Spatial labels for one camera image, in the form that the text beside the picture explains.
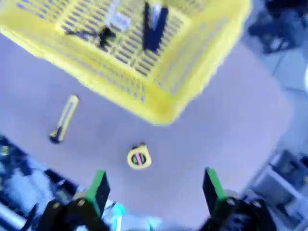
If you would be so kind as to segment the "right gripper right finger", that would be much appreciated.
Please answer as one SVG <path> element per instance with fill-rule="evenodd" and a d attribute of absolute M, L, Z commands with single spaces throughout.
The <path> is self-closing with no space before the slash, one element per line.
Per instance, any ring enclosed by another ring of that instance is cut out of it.
<path fill-rule="evenodd" d="M 277 231 L 264 200 L 228 196 L 214 169 L 205 169 L 203 192 L 210 216 L 198 231 Z"/>

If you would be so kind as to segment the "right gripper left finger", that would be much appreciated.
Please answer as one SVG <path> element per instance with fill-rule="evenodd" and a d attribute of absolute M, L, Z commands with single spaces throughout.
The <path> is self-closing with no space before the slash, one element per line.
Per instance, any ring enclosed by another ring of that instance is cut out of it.
<path fill-rule="evenodd" d="M 102 219 L 109 193 L 106 171 L 98 170 L 88 190 L 69 203 L 50 201 L 40 217 L 37 231 L 77 231 L 82 226 L 87 231 L 110 231 Z"/>

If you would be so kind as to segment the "white marker with black cap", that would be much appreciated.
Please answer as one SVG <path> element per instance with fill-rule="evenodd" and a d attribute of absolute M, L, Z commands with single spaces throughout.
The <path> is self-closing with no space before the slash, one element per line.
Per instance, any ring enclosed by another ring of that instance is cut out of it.
<path fill-rule="evenodd" d="M 120 4 L 120 2 L 121 0 L 111 0 L 108 13 L 104 20 L 104 27 L 101 29 L 101 31 L 98 34 L 99 39 L 100 39 L 100 42 L 99 42 L 100 48 L 105 46 L 108 38 L 114 38 L 116 35 L 114 32 L 111 31 L 110 26 L 111 26 L 111 21 L 116 14 L 116 9 L 118 5 Z"/>

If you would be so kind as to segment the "black pen with yellow cap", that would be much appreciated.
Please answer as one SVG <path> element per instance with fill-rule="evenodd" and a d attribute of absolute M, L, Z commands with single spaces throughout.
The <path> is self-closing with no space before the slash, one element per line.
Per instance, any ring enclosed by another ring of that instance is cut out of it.
<path fill-rule="evenodd" d="M 102 33 L 98 33 L 96 31 L 87 31 L 87 30 L 67 30 L 65 32 L 66 35 L 76 35 L 77 37 L 89 41 L 90 38 L 99 38 L 99 39 L 104 39 L 105 36 Z"/>

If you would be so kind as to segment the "dark blue stapler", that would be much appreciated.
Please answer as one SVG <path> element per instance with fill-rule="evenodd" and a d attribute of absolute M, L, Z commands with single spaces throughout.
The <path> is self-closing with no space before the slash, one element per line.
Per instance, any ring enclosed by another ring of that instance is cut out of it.
<path fill-rule="evenodd" d="M 143 50 L 156 52 L 166 26 L 168 7 L 146 0 L 143 8 Z"/>

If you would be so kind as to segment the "yellow plastic shopping basket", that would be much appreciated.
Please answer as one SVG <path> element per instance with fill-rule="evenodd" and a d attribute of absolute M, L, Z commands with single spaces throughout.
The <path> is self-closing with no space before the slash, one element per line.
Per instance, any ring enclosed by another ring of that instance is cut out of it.
<path fill-rule="evenodd" d="M 250 0 L 150 0 L 168 7 L 156 52 L 143 50 L 146 0 L 121 0 L 108 38 L 100 32 L 111 0 L 0 0 L 0 32 L 88 89 L 158 125 L 172 123 L 207 86 L 250 14 Z"/>

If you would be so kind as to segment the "yellow tape measure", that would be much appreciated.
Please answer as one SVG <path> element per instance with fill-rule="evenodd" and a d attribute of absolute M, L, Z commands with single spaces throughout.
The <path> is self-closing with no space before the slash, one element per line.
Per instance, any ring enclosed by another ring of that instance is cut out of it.
<path fill-rule="evenodd" d="M 127 163 L 134 170 L 143 170 L 152 164 L 152 158 L 145 143 L 140 143 L 130 149 Z"/>

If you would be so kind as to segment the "yellow black utility knife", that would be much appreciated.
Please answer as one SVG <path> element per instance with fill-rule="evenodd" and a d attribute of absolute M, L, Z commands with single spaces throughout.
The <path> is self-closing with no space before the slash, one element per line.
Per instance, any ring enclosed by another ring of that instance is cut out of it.
<path fill-rule="evenodd" d="M 64 140 L 69 122 L 79 103 L 76 95 L 71 95 L 62 111 L 57 123 L 57 129 L 50 133 L 49 138 L 52 143 L 59 144 Z"/>

